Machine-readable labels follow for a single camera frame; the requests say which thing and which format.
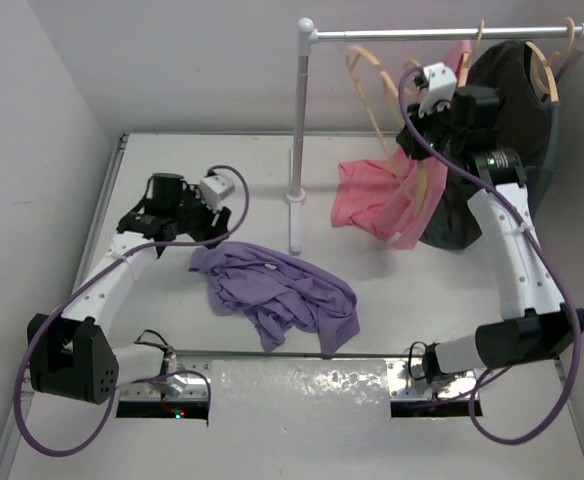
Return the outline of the purple t shirt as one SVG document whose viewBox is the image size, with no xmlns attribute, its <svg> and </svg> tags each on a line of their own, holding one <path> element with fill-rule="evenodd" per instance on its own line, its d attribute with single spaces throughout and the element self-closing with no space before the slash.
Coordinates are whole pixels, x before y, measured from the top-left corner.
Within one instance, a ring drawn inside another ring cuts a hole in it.
<svg viewBox="0 0 584 480">
<path fill-rule="evenodd" d="M 324 355 L 360 332 L 358 300 L 349 284 L 297 257 L 226 241 L 195 250 L 189 271 L 207 279 L 213 312 L 244 315 L 268 353 L 283 345 L 292 328 L 317 335 Z"/>
</svg>

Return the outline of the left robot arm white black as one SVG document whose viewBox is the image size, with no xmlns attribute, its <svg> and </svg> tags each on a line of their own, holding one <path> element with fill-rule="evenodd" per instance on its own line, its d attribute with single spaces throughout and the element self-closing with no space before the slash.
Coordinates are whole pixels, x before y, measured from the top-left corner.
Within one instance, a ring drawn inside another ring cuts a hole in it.
<svg viewBox="0 0 584 480">
<path fill-rule="evenodd" d="M 183 235 L 197 244 L 219 244 L 231 216 L 222 203 L 234 190 L 230 178 L 213 170 L 195 184 L 177 174 L 153 174 L 142 198 L 119 220 L 78 296 L 53 321 L 43 314 L 30 321 L 33 389 L 101 404 L 120 385 L 165 373 L 168 347 L 135 341 L 114 348 L 109 330 L 135 282 L 167 245 Z"/>
</svg>

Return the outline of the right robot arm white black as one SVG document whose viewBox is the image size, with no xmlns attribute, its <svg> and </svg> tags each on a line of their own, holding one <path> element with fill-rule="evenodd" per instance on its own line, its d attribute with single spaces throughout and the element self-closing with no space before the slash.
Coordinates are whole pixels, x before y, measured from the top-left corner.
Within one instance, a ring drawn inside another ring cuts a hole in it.
<svg viewBox="0 0 584 480">
<path fill-rule="evenodd" d="M 477 368 L 499 369 L 553 360 L 584 329 L 572 319 L 536 248 L 527 177 L 518 153 L 497 142 L 502 93 L 490 87 L 425 87 L 406 108 L 397 141 L 409 158 L 428 156 L 476 188 L 467 201 L 493 262 L 501 319 L 466 337 L 425 348 L 423 378 L 433 383 Z"/>
</svg>

